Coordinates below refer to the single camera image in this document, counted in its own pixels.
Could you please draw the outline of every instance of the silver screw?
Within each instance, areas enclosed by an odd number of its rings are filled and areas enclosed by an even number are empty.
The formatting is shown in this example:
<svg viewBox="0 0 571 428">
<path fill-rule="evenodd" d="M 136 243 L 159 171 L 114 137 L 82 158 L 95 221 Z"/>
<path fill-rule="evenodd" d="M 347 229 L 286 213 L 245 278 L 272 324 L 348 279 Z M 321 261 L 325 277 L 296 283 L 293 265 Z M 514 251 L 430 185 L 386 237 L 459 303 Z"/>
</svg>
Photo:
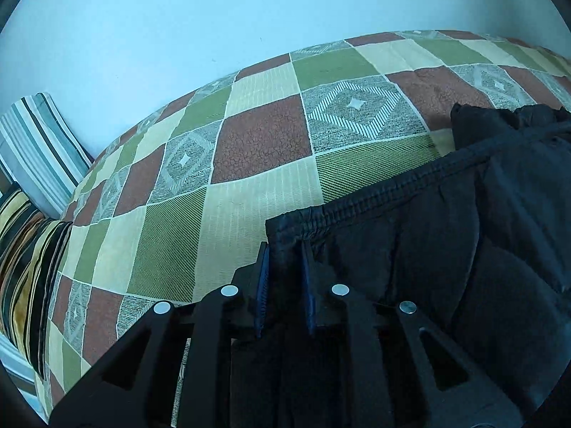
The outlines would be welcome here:
<svg viewBox="0 0 571 428">
<path fill-rule="evenodd" d="M 166 301 L 157 302 L 152 310 L 155 311 L 155 314 L 166 314 L 171 310 L 171 305 Z"/>
<path fill-rule="evenodd" d="M 338 283 L 337 285 L 333 285 L 331 287 L 331 292 L 337 296 L 345 296 L 347 293 L 349 293 L 349 287 L 342 283 Z"/>
<path fill-rule="evenodd" d="M 238 288 L 234 285 L 226 285 L 222 287 L 220 292 L 222 293 L 222 296 L 236 296 L 236 294 L 238 294 Z"/>
<path fill-rule="evenodd" d="M 403 301 L 400 303 L 399 309 L 405 314 L 414 314 L 416 312 L 416 304 L 412 301 Z"/>
</svg>

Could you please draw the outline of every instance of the pillow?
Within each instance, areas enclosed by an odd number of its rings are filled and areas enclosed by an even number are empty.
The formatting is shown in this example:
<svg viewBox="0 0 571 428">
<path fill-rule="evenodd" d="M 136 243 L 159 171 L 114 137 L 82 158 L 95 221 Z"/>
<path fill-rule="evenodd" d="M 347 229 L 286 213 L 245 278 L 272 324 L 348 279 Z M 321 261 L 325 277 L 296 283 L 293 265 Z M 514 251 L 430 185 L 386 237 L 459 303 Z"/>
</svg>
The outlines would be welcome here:
<svg viewBox="0 0 571 428">
<path fill-rule="evenodd" d="M 91 161 L 47 93 L 21 98 L 0 117 L 0 162 L 7 177 L 50 217 L 61 216 Z"/>
<path fill-rule="evenodd" d="M 70 229 L 18 184 L 0 198 L 0 331 L 44 379 L 47 310 Z"/>
</svg>

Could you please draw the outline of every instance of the diamond motif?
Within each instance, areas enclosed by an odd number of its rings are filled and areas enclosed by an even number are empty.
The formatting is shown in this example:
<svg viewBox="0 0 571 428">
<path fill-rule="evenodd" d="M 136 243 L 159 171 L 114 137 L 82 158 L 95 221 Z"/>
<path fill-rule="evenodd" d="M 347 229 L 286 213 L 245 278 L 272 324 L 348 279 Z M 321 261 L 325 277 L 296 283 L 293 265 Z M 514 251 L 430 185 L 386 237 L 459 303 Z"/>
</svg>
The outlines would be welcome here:
<svg viewBox="0 0 571 428">
<path fill-rule="evenodd" d="M 238 72 L 233 72 L 232 74 L 229 74 L 226 77 L 219 78 L 213 82 L 210 82 L 209 84 L 206 84 L 204 87 L 196 91 L 194 96 L 190 98 L 188 104 L 193 104 L 201 100 L 202 98 L 206 98 L 207 96 L 212 95 L 214 92 L 217 92 L 218 90 L 221 90 L 224 87 L 232 85 Z"/>
<path fill-rule="evenodd" d="M 439 31 L 402 31 L 402 32 L 396 32 L 396 34 L 406 39 L 412 39 L 412 40 L 422 40 L 422 39 L 450 40 L 450 37 L 448 35 L 442 34 Z"/>
<path fill-rule="evenodd" d="M 208 183 L 216 136 L 222 121 L 216 121 L 171 139 L 148 203 L 158 203 L 191 192 Z"/>
<path fill-rule="evenodd" d="M 122 299 L 115 326 L 117 339 L 123 336 L 151 308 L 153 302 L 151 299 L 136 296 L 125 296 Z"/>
<path fill-rule="evenodd" d="M 188 157 L 188 154 L 185 153 L 185 155 L 184 155 L 184 156 L 182 157 L 182 159 L 179 161 L 179 164 L 181 164 L 181 167 L 184 167 L 185 164 L 186 164 L 187 162 L 189 162 L 189 161 L 190 161 L 190 158 Z"/>
<path fill-rule="evenodd" d="M 362 101 L 362 100 L 358 100 L 357 98 L 351 98 L 350 103 L 345 106 L 346 108 L 355 108 L 357 110 L 361 109 L 361 106 L 363 106 L 366 103 L 366 101 Z"/>
<path fill-rule="evenodd" d="M 498 109 L 520 108 L 536 102 L 507 72 L 492 64 L 453 66 L 450 69 L 461 79 L 485 93 Z"/>
<path fill-rule="evenodd" d="M 72 282 L 69 306 L 64 321 L 64 339 L 82 354 L 84 345 L 85 318 L 91 286 L 84 283 Z"/>
<path fill-rule="evenodd" d="M 85 203 L 87 202 L 87 198 L 89 198 L 89 192 L 81 193 L 77 198 L 77 206 L 73 211 L 73 220 L 77 217 L 77 214 L 81 212 L 81 210 L 85 207 Z"/>
<path fill-rule="evenodd" d="M 61 262 L 58 269 L 62 269 L 63 267 L 64 267 L 64 262 Z M 54 317 L 55 300 L 58 297 L 59 282 L 61 281 L 61 279 L 62 279 L 62 274 L 58 270 L 58 272 L 55 275 L 54 288 L 53 288 L 53 292 L 51 294 L 50 304 L 48 305 L 48 309 L 47 309 L 47 317 L 50 320 L 53 319 L 53 317 Z"/>
<path fill-rule="evenodd" d="M 157 111 L 155 111 L 154 113 L 148 115 L 141 122 L 139 122 L 139 125 L 137 126 L 137 133 L 146 133 L 147 130 L 149 130 L 149 128 L 151 128 L 153 125 L 155 125 L 155 122 L 161 116 L 162 112 L 165 109 L 166 109 L 166 106 L 163 106 L 162 108 L 160 108 Z"/>
<path fill-rule="evenodd" d="M 384 76 L 321 85 L 302 96 L 316 153 L 425 132 L 417 113 Z"/>
<path fill-rule="evenodd" d="M 101 198 L 99 198 L 99 203 L 97 203 L 97 208 L 93 214 L 92 224 L 96 224 L 105 218 L 113 217 L 115 207 L 123 191 L 123 186 L 125 185 L 130 169 L 131 166 L 125 166 L 107 179 L 103 186 Z"/>
<path fill-rule="evenodd" d="M 345 40 L 339 40 L 331 43 L 314 45 L 312 47 L 303 48 L 302 50 L 292 51 L 289 55 L 291 56 L 292 61 L 296 61 L 298 59 L 307 58 L 309 56 L 319 55 L 321 53 L 325 53 L 326 51 L 343 50 L 344 48 L 351 48 L 351 45 L 349 45 Z"/>
<path fill-rule="evenodd" d="M 571 111 L 571 95 L 569 92 L 565 90 L 565 88 L 563 88 L 551 74 L 533 70 L 532 72 L 547 88 L 549 88 L 565 109 L 567 109 L 567 111 Z"/>
</svg>

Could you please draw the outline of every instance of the white wall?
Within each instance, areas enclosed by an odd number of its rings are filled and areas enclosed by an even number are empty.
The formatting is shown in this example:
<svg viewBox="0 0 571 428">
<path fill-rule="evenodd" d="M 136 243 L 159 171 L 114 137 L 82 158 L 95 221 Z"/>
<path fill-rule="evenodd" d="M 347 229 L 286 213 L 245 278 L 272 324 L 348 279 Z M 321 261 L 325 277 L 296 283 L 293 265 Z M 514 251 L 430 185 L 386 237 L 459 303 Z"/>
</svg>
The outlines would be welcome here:
<svg viewBox="0 0 571 428">
<path fill-rule="evenodd" d="M 0 34 L 0 111 L 48 91 L 98 154 L 172 99 L 318 42 L 450 28 L 571 56 L 550 0 L 22 0 Z"/>
</svg>

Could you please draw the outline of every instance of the bed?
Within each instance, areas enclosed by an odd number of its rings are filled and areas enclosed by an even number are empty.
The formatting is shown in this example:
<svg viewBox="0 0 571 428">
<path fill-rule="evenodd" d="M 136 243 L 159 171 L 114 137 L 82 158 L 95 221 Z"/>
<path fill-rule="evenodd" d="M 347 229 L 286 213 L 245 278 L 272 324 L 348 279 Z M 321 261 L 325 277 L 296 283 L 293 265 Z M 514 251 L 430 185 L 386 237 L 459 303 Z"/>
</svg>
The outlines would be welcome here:
<svg viewBox="0 0 571 428">
<path fill-rule="evenodd" d="M 455 102 L 571 109 L 571 63 L 453 30 L 356 36 L 228 74 L 111 143 L 72 222 L 45 330 L 46 411 L 157 300 L 199 301 L 256 260 L 266 219 L 454 151 Z"/>
</svg>

